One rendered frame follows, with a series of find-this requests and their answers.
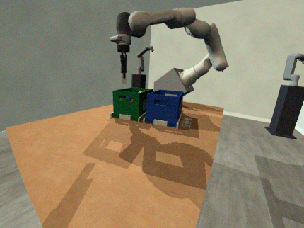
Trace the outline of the beige paper pick list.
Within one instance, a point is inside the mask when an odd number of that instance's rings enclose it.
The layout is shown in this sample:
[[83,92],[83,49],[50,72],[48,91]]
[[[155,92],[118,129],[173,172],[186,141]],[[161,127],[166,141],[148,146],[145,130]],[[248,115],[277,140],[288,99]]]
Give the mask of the beige paper pick list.
[[190,127],[191,123],[192,123],[192,119],[191,118],[184,118],[182,126]]

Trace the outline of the green crate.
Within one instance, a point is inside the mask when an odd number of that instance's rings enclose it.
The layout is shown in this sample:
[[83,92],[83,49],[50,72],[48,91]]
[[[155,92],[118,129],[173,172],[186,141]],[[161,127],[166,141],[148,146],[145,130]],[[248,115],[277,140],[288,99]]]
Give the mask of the green crate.
[[[126,91],[126,92],[125,92]],[[131,91],[131,92],[127,92]],[[137,93],[137,91],[142,91]],[[130,115],[131,120],[138,121],[138,117],[146,112],[147,93],[153,89],[127,88],[112,91],[113,94],[113,117],[118,118],[119,114]],[[133,101],[122,101],[121,96],[133,97]]]

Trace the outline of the blue crate with dividers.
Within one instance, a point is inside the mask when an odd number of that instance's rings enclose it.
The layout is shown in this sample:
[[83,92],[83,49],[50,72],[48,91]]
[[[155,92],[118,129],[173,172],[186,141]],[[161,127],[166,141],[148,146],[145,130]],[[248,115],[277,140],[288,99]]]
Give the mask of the blue crate with dividers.
[[[173,94],[177,96],[165,96]],[[154,119],[168,121],[168,126],[177,126],[179,116],[180,96],[183,91],[157,90],[147,93],[146,122],[153,123]]]

